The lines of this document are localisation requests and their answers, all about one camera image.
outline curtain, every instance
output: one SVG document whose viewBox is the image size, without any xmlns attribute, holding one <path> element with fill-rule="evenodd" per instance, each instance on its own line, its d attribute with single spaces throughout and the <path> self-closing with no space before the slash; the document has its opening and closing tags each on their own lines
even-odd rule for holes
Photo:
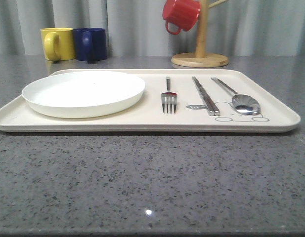
<svg viewBox="0 0 305 237">
<path fill-rule="evenodd" d="M 193 52 L 195 25 L 170 35 L 166 0 L 0 0 L 0 54 L 41 55 L 40 29 L 105 28 L 109 55 Z M 229 0 L 209 10 L 207 52 L 305 55 L 305 0 Z"/>
</svg>

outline mug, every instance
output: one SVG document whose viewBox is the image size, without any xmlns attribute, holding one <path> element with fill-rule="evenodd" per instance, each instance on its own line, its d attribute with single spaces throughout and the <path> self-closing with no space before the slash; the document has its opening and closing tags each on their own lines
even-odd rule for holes
<svg viewBox="0 0 305 237">
<path fill-rule="evenodd" d="M 188 31 L 196 23 L 201 11 L 201 4 L 194 0 L 167 0 L 162 18 L 166 21 L 166 30 L 177 35 L 181 30 Z M 173 32 L 169 29 L 169 23 L 178 26 L 178 30 Z"/>
<path fill-rule="evenodd" d="M 60 61 L 75 58 L 73 28 L 44 28 L 40 31 L 46 60 Z"/>
<path fill-rule="evenodd" d="M 77 60 L 91 62 L 107 59 L 105 29 L 76 28 L 73 37 Z"/>
</svg>

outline metal spoon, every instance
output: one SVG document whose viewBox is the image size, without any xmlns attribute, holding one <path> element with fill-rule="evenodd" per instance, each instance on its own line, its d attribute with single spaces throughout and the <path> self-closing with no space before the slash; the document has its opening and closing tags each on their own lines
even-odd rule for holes
<svg viewBox="0 0 305 237">
<path fill-rule="evenodd" d="M 249 95 L 238 94 L 237 91 L 218 78 L 212 78 L 212 80 L 225 86 L 234 94 L 232 97 L 232 105 L 238 113 L 251 116 L 258 115 L 260 113 L 260 104 L 254 98 Z"/>
</svg>

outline gray speckled countertop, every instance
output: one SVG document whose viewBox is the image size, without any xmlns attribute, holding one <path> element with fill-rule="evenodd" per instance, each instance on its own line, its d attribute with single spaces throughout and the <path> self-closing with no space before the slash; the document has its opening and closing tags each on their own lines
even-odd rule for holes
<svg viewBox="0 0 305 237">
<path fill-rule="evenodd" d="M 52 64 L 0 55 L 0 107 L 70 68 L 173 68 L 170 57 Z M 305 57 L 234 57 L 301 115 L 284 134 L 5 133 L 0 235 L 305 236 Z"/>
</svg>

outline blue mug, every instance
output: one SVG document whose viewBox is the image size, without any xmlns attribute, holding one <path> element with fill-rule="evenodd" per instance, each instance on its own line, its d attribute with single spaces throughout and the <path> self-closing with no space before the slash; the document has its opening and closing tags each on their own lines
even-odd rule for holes
<svg viewBox="0 0 305 237">
<path fill-rule="evenodd" d="M 106 33 L 103 28 L 73 29 L 76 59 L 99 61 L 107 59 Z"/>
</svg>

